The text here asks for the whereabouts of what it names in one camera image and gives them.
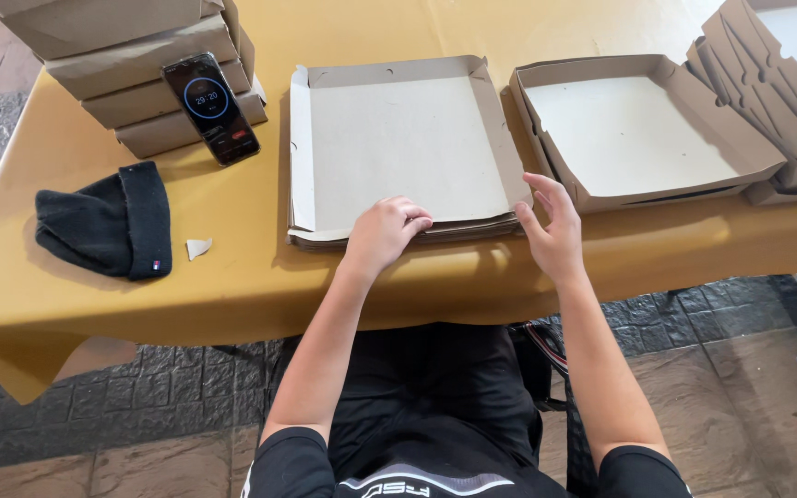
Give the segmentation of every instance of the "person's right hand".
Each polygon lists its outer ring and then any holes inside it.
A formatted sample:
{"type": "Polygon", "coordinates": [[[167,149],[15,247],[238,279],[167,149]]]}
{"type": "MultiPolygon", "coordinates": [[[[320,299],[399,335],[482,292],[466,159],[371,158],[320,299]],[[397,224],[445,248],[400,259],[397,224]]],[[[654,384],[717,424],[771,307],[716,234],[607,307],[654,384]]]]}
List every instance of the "person's right hand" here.
{"type": "Polygon", "coordinates": [[[536,191],[534,197],[549,214],[550,223],[541,227],[534,211],[524,202],[515,204],[515,215],[528,236],[530,253],[556,287],[585,278],[580,216],[564,186],[543,175],[525,173],[524,180],[536,191]]]}

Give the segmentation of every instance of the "black shorts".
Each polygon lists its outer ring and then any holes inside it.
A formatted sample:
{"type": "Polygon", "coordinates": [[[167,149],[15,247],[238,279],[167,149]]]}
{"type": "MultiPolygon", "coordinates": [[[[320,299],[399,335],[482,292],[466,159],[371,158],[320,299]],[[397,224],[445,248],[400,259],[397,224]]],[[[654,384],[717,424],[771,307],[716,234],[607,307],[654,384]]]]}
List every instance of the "black shorts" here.
{"type": "Polygon", "coordinates": [[[327,444],[338,482],[367,463],[353,458],[371,438],[433,415],[473,424],[537,467],[543,424],[506,328],[430,323],[356,336],[327,444]]]}

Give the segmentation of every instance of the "shirt logo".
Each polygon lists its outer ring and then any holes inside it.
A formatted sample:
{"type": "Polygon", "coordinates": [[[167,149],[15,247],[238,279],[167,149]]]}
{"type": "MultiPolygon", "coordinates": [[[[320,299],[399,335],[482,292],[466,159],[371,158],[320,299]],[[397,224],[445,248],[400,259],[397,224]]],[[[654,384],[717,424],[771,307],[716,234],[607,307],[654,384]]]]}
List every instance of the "shirt logo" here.
{"type": "Polygon", "coordinates": [[[403,482],[387,482],[383,484],[375,484],[368,488],[368,492],[361,498],[371,498],[378,494],[401,494],[406,492],[408,494],[416,494],[417,496],[429,496],[429,486],[414,489],[413,486],[403,482]]]}

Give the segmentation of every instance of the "yellow tablecloth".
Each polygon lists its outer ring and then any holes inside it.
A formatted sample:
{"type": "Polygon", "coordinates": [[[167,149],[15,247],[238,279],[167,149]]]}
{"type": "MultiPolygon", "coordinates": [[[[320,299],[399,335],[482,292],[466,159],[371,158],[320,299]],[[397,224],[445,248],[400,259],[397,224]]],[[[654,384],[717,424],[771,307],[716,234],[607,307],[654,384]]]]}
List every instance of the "yellow tablecloth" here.
{"type": "MultiPolygon", "coordinates": [[[[34,242],[39,189],[76,190],[136,162],[42,73],[0,165],[0,383],[30,402],[89,336],[214,345],[303,332],[340,255],[286,245],[288,87],[296,64],[486,56],[498,90],[531,62],[665,53],[676,62],[719,0],[239,1],[270,121],[256,157],[221,169],[197,144],[155,158],[172,214],[173,273],[128,283],[34,242]],[[188,238],[214,238],[190,263],[188,238]]],[[[536,161],[501,97],[526,168],[536,161]]],[[[797,204],[744,198],[587,215],[585,258],[602,300],[731,275],[797,272],[797,204]]],[[[523,238],[409,248],[377,281],[360,328],[437,320],[508,323],[557,310],[523,238]]]]}

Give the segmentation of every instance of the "phone screen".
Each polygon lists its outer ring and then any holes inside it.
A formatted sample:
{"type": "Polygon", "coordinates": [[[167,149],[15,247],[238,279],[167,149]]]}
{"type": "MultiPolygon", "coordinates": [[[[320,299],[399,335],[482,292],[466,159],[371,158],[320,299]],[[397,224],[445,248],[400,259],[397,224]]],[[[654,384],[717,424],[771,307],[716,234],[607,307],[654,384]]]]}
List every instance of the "phone screen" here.
{"type": "Polygon", "coordinates": [[[171,64],[162,69],[162,78],[219,164],[227,166],[260,152],[260,143],[244,119],[214,56],[204,53],[171,64]]]}

